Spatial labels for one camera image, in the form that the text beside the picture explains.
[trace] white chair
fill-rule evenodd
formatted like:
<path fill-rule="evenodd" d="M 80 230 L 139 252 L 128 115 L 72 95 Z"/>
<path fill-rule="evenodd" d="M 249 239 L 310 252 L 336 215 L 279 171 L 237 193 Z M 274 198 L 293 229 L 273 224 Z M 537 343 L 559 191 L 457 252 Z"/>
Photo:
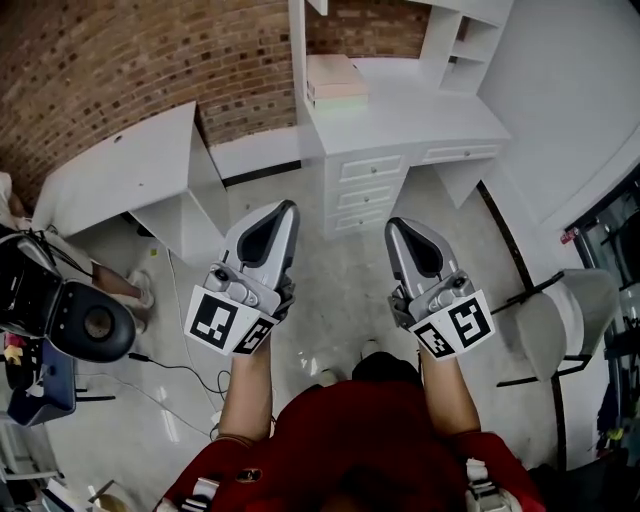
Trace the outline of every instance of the white chair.
<path fill-rule="evenodd" d="M 563 270 L 491 313 L 515 304 L 520 304 L 515 313 L 520 341 L 535 377 L 499 382 L 498 387 L 584 370 L 616 314 L 619 293 L 605 270 Z M 558 371 L 563 361 L 581 364 Z"/>

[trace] black electronic device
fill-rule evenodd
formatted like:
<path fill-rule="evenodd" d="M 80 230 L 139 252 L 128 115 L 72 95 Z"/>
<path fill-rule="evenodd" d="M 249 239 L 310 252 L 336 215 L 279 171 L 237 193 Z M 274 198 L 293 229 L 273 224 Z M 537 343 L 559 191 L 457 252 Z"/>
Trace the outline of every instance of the black electronic device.
<path fill-rule="evenodd" d="M 61 352 L 100 363 L 123 357 L 135 339 L 131 312 L 107 293 L 64 279 L 34 233 L 0 238 L 0 329 L 47 339 Z"/>

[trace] white wall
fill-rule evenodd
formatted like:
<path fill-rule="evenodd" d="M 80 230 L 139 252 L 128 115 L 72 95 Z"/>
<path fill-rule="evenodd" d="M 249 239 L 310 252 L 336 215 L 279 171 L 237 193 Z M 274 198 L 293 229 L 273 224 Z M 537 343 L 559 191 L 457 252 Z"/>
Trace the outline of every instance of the white wall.
<path fill-rule="evenodd" d="M 479 96 L 513 136 L 484 182 L 531 277 L 580 267 L 563 228 L 640 159 L 640 16 L 627 0 L 516 0 Z M 602 347 L 561 383 L 571 469 L 594 457 Z"/>
<path fill-rule="evenodd" d="M 639 64 L 640 16 L 628 0 L 515 1 L 479 96 L 513 136 L 500 161 L 535 224 L 638 126 Z"/>

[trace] desk drawer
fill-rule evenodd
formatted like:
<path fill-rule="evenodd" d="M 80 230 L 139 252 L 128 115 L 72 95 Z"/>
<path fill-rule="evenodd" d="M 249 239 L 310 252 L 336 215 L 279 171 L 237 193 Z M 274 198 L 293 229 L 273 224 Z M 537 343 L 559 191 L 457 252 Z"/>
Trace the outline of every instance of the desk drawer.
<path fill-rule="evenodd" d="M 422 158 L 423 164 L 438 162 L 457 162 L 460 160 L 475 160 L 478 158 L 493 158 L 500 151 L 498 144 L 483 146 L 460 146 L 455 148 L 429 148 Z"/>
<path fill-rule="evenodd" d="M 325 219 L 325 236 L 327 238 L 335 238 L 357 231 L 378 228 L 382 233 L 384 223 L 389 218 L 392 208 L 393 203 L 390 203 L 370 210 L 342 213 L 327 217 Z"/>
<path fill-rule="evenodd" d="M 377 206 L 382 203 L 393 203 L 400 193 L 403 182 L 403 179 L 397 179 L 328 190 L 325 194 L 325 215 Z"/>
<path fill-rule="evenodd" d="M 364 184 L 385 179 L 403 178 L 409 166 L 404 154 L 389 154 L 348 161 L 343 158 L 327 160 L 327 189 Z"/>

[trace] book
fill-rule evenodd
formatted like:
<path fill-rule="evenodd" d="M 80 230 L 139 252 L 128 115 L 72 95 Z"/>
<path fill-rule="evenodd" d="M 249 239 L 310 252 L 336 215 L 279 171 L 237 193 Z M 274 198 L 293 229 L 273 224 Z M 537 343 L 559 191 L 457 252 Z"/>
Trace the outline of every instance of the book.
<path fill-rule="evenodd" d="M 369 94 L 360 71 L 346 55 L 307 56 L 307 90 L 312 101 Z"/>
<path fill-rule="evenodd" d="M 307 95 L 309 101 L 316 110 L 333 110 L 340 108 L 360 107 L 369 103 L 369 96 L 357 94 L 355 96 L 342 96 L 341 98 L 318 98 L 313 99 Z"/>

